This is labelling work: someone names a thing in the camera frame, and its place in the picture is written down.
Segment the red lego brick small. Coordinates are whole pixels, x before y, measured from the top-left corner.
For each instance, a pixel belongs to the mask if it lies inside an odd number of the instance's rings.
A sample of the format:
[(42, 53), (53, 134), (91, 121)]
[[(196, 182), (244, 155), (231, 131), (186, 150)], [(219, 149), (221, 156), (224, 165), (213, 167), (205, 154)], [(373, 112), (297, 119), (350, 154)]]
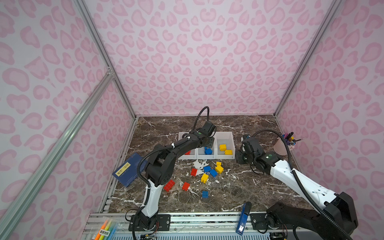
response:
[(197, 175), (197, 169), (192, 169), (191, 176), (195, 177)]

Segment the long red lego brick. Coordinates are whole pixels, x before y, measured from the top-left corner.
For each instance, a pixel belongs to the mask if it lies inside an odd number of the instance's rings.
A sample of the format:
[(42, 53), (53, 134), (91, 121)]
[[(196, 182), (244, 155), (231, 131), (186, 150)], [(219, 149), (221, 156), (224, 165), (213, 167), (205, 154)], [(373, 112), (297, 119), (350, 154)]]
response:
[(173, 186), (175, 185), (175, 182), (173, 180), (170, 180), (165, 186), (164, 186), (164, 190), (166, 192), (169, 192)]

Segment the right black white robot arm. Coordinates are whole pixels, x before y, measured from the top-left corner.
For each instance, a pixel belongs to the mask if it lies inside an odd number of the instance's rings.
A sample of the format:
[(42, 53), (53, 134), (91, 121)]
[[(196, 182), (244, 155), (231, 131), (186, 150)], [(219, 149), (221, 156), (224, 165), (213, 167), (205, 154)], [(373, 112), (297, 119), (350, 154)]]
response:
[(292, 166), (292, 155), (287, 142), (277, 135), (287, 152), (287, 160), (274, 151), (266, 152), (257, 139), (257, 134), (244, 135), (241, 147), (236, 151), (236, 161), (249, 165), (291, 188), (305, 199), (312, 210), (300, 209), (276, 203), (267, 209), (266, 222), (271, 228), (291, 225), (293, 232), (298, 227), (317, 233), (323, 240), (350, 240), (358, 227), (358, 218), (353, 198), (345, 192), (336, 193), (302, 174)]

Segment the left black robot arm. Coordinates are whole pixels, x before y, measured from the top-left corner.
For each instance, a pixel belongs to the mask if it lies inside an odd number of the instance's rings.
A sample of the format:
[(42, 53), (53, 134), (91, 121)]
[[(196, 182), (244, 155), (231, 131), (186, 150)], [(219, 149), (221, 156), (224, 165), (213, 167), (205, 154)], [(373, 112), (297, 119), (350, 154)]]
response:
[(156, 145), (146, 154), (137, 167), (138, 177), (145, 182), (144, 200), (133, 219), (136, 225), (152, 230), (156, 225), (159, 200), (163, 187), (171, 180), (176, 160), (187, 152), (198, 148), (212, 148), (216, 126), (210, 121), (210, 108), (205, 106), (195, 119), (192, 130), (169, 145)]

